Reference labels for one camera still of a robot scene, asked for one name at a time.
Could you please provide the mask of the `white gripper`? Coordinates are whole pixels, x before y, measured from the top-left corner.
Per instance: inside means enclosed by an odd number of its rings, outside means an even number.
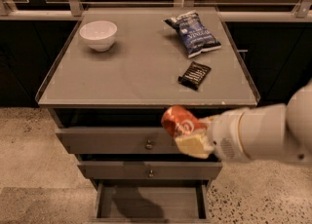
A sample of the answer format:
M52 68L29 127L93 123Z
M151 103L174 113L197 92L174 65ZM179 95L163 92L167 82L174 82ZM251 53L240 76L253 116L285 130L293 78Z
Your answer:
M214 151L222 161L248 162L250 158L240 137L240 122L246 112L247 108L240 108L202 118L201 122L209 125L208 136L202 133L178 136L175 138L178 150L198 159L207 159Z

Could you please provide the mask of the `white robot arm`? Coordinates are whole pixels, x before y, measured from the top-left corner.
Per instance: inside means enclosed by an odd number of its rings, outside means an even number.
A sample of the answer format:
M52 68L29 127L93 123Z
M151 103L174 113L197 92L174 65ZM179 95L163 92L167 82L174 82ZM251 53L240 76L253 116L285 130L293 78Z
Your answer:
M312 154L312 83L298 90L287 104L226 111L181 124L178 150L206 159L214 154L226 162L276 160L308 164Z

